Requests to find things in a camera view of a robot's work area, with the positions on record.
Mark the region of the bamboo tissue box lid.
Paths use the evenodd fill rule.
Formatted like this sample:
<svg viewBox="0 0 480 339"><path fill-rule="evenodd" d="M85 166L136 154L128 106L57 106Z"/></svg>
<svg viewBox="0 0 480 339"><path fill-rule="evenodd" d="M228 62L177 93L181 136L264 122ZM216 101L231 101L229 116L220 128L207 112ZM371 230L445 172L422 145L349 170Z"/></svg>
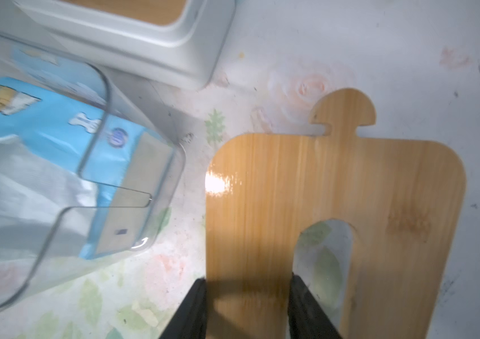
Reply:
<svg viewBox="0 0 480 339"><path fill-rule="evenodd" d="M169 25L182 15L186 0L70 0L66 3L155 25Z"/></svg>

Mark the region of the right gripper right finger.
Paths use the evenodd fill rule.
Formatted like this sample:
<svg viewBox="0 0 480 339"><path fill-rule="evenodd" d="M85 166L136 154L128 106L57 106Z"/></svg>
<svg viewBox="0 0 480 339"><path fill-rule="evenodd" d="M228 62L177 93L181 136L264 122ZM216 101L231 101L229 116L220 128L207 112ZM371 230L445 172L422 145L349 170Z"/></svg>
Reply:
<svg viewBox="0 0 480 339"><path fill-rule="evenodd" d="M293 274L287 308L292 339L342 339L300 276Z"/></svg>

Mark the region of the dark bamboo lid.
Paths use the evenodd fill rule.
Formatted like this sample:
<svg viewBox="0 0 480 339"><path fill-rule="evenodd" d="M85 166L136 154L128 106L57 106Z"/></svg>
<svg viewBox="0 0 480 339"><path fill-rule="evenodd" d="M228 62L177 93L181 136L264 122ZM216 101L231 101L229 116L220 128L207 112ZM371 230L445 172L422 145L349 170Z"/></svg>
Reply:
<svg viewBox="0 0 480 339"><path fill-rule="evenodd" d="M321 99L322 136L244 134L206 172L209 338L283 338L296 243L325 220L352 230L344 338L425 338L466 189L435 141L361 138L372 101Z"/></svg>

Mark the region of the blue tissue pack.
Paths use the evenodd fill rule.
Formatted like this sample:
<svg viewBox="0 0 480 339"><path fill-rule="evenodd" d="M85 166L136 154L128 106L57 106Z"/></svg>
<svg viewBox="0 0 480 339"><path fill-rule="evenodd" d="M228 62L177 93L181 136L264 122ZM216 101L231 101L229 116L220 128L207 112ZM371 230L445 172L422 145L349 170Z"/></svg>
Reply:
<svg viewBox="0 0 480 339"><path fill-rule="evenodd" d="M174 149L158 133L13 78L0 78L0 263L131 248Z"/></svg>

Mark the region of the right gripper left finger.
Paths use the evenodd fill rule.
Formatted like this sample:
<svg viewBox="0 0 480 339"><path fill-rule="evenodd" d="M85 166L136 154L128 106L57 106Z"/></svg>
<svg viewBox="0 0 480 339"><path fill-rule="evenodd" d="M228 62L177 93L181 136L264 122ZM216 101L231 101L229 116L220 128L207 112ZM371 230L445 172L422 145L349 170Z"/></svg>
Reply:
<svg viewBox="0 0 480 339"><path fill-rule="evenodd" d="M205 339L208 324L207 283L197 279L159 339Z"/></svg>

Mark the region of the white tissue box base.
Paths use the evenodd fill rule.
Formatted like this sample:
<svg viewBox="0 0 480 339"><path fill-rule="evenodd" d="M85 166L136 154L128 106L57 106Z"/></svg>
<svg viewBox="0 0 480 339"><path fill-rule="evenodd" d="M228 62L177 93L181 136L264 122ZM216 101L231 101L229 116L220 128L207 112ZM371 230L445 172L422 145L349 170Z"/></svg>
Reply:
<svg viewBox="0 0 480 339"><path fill-rule="evenodd" d="M236 9L235 1L187 1L161 26L66 1L16 5L74 55L187 90L211 81Z"/></svg>

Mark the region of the clear plastic tissue box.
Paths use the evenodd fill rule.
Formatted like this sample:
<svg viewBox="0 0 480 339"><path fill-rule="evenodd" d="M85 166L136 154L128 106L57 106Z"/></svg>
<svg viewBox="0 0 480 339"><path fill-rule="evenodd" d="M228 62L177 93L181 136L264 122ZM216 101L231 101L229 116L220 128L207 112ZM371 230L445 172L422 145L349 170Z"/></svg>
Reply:
<svg viewBox="0 0 480 339"><path fill-rule="evenodd" d="M149 247L184 161L97 66L0 34L0 312Z"/></svg>

